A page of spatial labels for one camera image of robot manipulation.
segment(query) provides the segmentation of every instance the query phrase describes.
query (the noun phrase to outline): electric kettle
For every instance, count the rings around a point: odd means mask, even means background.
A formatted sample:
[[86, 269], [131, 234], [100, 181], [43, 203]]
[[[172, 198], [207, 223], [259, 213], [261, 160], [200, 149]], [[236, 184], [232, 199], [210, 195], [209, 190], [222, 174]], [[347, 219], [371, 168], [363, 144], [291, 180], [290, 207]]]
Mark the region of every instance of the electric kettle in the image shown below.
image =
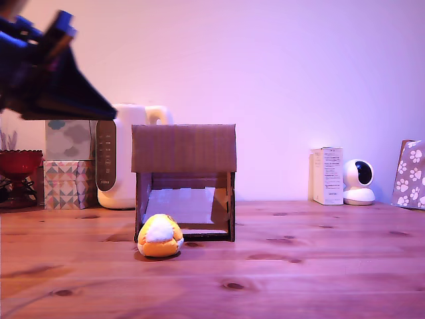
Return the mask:
[[172, 124], [164, 106], [114, 104], [111, 121], [96, 124], [96, 185], [99, 204], [109, 209], [135, 208], [135, 173], [131, 172], [131, 125]]

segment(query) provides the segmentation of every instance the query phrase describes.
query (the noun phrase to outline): security camera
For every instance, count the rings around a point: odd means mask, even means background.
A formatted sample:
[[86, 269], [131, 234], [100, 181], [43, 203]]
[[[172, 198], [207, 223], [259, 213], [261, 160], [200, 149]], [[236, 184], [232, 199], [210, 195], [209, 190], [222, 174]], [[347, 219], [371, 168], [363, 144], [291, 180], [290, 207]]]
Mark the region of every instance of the security camera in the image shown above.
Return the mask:
[[373, 181], [373, 167], [362, 159], [352, 159], [344, 165], [344, 203], [372, 205], [375, 194], [369, 185]]

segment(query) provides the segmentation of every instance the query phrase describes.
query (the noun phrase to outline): camera lens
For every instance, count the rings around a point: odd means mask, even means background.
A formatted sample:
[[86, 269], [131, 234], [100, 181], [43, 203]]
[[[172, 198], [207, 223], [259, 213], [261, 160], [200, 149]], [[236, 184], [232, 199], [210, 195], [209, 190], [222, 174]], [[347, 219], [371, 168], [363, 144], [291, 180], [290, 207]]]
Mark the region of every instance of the camera lens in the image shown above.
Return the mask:
[[363, 161], [356, 161], [357, 171], [359, 172], [359, 181], [363, 185], [368, 184], [372, 180], [372, 170]]

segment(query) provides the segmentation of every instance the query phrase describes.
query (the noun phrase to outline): cardboard roof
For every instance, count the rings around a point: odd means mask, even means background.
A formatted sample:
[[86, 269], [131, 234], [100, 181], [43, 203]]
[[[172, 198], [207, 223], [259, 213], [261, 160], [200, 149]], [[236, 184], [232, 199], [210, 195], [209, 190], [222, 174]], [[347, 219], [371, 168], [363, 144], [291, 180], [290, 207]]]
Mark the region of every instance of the cardboard roof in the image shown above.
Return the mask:
[[236, 171], [236, 125], [133, 125], [131, 171]]

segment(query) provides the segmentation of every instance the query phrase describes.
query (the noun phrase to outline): plush toy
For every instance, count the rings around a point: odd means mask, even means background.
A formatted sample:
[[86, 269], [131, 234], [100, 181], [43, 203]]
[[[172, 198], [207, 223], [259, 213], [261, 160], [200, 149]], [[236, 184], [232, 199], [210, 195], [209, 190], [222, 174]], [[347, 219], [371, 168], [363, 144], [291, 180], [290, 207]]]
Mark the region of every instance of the plush toy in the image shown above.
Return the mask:
[[175, 220], [165, 214], [156, 214], [140, 229], [137, 247], [143, 256], [168, 257], [179, 252], [183, 241]]

